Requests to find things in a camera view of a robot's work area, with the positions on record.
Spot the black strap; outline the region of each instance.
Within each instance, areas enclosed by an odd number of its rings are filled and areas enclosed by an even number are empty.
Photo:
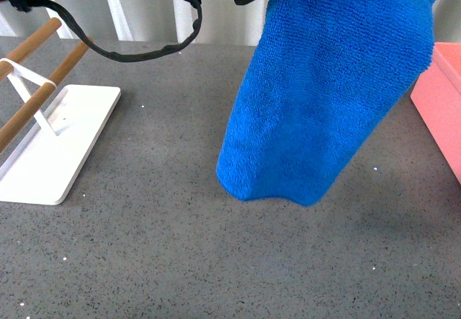
[[[52,9],[61,17],[61,19],[67,24],[69,29],[75,32],[75,34],[83,41],[86,45],[88,45],[91,49],[96,51],[98,54],[109,58],[111,60],[115,60],[118,62],[140,62],[140,61],[147,61],[153,60],[154,58],[161,58],[165,55],[170,55],[173,53],[177,53],[178,51],[183,50],[186,46],[188,46],[199,34],[200,27],[202,26],[202,7],[200,6],[199,0],[185,0],[189,2],[198,12],[198,19],[192,23],[192,34],[186,38],[184,42],[174,45],[167,45],[160,50],[151,51],[149,53],[141,53],[141,54],[119,54],[116,52],[109,52],[104,49],[101,49],[97,45],[95,45],[88,37],[85,35],[85,32],[81,29],[81,27],[77,24],[75,19],[72,15],[62,7],[60,4],[57,4],[54,1],[50,0],[25,0],[28,6],[30,7],[46,7]]]

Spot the speckled gray surface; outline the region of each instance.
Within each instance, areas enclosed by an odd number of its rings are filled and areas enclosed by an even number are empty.
[[[1,38],[1,54],[17,44]],[[49,74],[74,44],[54,37],[25,65]],[[317,205],[222,190],[215,162],[253,50],[85,56],[65,84],[122,97],[62,205],[0,203],[0,318],[461,317],[461,186],[408,96]]]

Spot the pink box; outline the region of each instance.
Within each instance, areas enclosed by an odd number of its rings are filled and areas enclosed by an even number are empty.
[[[436,43],[411,100],[461,183],[461,44]]]

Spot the white stand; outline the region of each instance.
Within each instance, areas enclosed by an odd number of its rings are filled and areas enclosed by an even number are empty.
[[[30,93],[21,77],[47,80],[14,66],[9,80],[24,101]],[[120,88],[67,85],[0,167],[0,202],[57,205],[67,196],[81,167],[120,98]]]

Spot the blue microfiber towel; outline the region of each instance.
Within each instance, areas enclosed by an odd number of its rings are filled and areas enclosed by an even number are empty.
[[[217,167],[241,200],[316,203],[431,62],[435,0],[269,0]]]

